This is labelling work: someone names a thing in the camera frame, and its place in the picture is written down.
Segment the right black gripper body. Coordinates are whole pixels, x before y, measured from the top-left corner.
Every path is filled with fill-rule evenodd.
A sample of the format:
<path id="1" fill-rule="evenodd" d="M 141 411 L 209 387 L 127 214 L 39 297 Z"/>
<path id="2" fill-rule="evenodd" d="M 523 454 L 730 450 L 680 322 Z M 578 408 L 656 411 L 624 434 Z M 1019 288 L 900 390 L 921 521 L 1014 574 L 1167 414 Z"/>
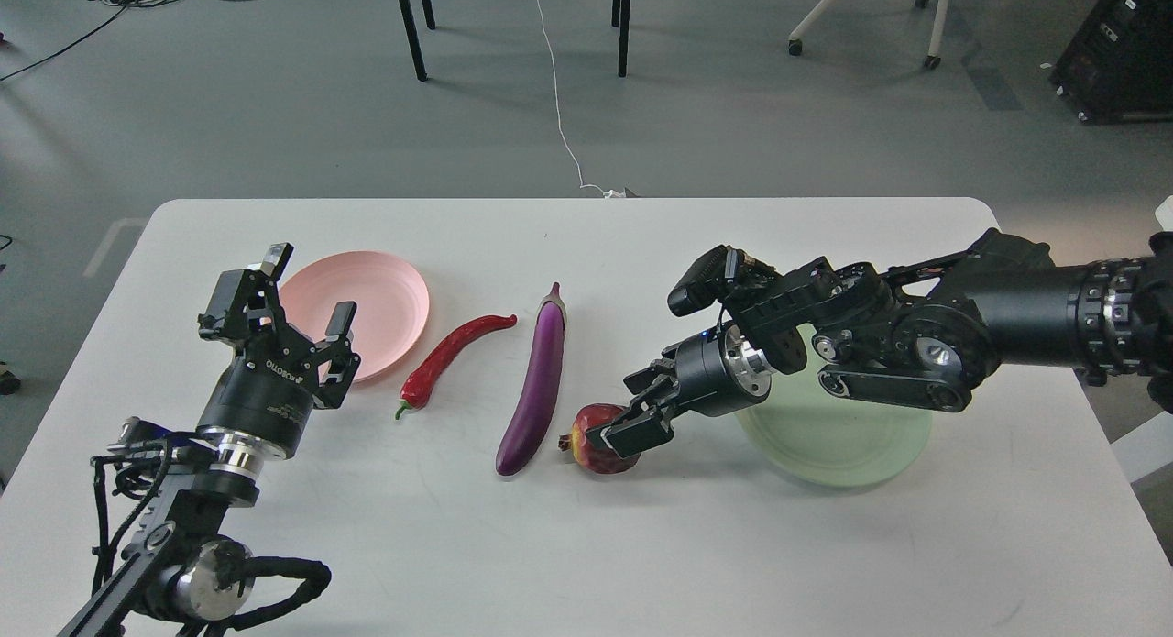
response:
<path id="1" fill-rule="evenodd" d="M 733 414 L 769 394 L 773 367 L 740 328 L 707 328 L 663 350 L 672 361 L 678 412 Z"/>

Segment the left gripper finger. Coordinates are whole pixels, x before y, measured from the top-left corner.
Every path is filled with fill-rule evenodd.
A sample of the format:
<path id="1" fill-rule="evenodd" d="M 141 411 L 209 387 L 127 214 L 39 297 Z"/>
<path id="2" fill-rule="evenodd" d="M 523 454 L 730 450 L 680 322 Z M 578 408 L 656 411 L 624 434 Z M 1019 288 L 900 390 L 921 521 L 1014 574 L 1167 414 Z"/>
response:
<path id="1" fill-rule="evenodd" d="M 272 348 L 282 336 L 292 333 L 277 286 L 292 253 L 290 243 L 273 244 L 258 267 L 222 272 L 206 311 L 198 316 L 201 339 L 228 344 L 242 353 L 255 346 Z"/>
<path id="2" fill-rule="evenodd" d="M 361 365 L 361 355 L 355 353 L 352 346 L 352 324 L 355 320 L 355 301 L 337 303 L 323 341 L 316 345 L 312 353 L 313 371 L 317 371 L 323 362 L 327 362 L 325 375 L 319 379 L 312 394 L 316 409 L 339 408 L 352 382 L 355 381 L 355 372 Z"/>

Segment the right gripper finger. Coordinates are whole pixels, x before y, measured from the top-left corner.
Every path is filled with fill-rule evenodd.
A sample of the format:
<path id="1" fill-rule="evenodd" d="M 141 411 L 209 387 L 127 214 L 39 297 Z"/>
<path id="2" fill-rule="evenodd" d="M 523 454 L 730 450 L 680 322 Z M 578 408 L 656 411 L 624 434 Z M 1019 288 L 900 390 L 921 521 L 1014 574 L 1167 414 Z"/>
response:
<path id="1" fill-rule="evenodd" d="M 628 460 L 672 441 L 672 420 L 682 412 L 674 401 L 636 400 L 586 405 L 586 443 L 594 452 Z"/>
<path id="2" fill-rule="evenodd" d="M 645 370 L 637 370 L 623 379 L 633 397 L 672 398 L 678 394 L 679 379 L 673 358 L 657 358 Z"/>

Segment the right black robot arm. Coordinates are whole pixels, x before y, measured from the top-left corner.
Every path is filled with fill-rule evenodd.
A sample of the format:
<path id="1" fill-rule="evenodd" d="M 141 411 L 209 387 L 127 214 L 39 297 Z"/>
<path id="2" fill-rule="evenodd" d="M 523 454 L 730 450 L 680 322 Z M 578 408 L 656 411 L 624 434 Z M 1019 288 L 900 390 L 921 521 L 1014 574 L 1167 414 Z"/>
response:
<path id="1" fill-rule="evenodd" d="M 780 273 L 741 249 L 697 258 L 670 291 L 674 316 L 719 303 L 716 327 L 664 348 L 624 379 L 631 402 L 586 428 L 596 448 L 633 458 L 674 436 L 683 412 L 723 416 L 762 404 L 773 373 L 793 374 L 809 352 L 832 397 L 960 412 L 1003 362 L 1082 368 L 1089 382 L 1150 377 L 1169 411 L 1169 233 L 1151 255 L 1082 266 L 1050 248 L 990 228 L 964 251 L 877 270 L 825 258 Z"/>

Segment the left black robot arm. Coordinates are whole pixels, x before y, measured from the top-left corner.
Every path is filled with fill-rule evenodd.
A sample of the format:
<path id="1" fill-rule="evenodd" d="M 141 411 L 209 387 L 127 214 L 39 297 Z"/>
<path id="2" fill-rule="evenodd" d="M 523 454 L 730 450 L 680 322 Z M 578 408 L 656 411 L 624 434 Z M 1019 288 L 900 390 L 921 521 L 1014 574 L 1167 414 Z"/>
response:
<path id="1" fill-rule="evenodd" d="M 93 458 L 93 594 L 65 636 L 122 636 L 133 612 L 177 623 L 181 636 L 242 632 L 328 588 L 323 562 L 256 556 L 221 533 L 229 509 L 256 503 L 264 463 L 293 458 L 311 412 L 343 404 L 360 365 L 354 301 L 335 304 L 318 343 L 286 319 L 278 282 L 292 252 L 274 244 L 258 266 L 219 275 L 198 332 L 230 345 L 232 360 L 197 427 L 131 416 Z"/>

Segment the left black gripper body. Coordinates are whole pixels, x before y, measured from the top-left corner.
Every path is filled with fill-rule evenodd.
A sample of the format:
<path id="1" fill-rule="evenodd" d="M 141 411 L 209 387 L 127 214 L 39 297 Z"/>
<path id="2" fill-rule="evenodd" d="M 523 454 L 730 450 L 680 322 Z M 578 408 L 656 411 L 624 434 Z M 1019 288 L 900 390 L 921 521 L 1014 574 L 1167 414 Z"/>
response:
<path id="1" fill-rule="evenodd" d="M 308 389 L 269 368 L 267 361 L 248 362 L 242 348 L 223 371 L 202 412 L 201 434 L 235 432 L 260 438 L 276 458 L 294 458 L 313 399 Z"/>

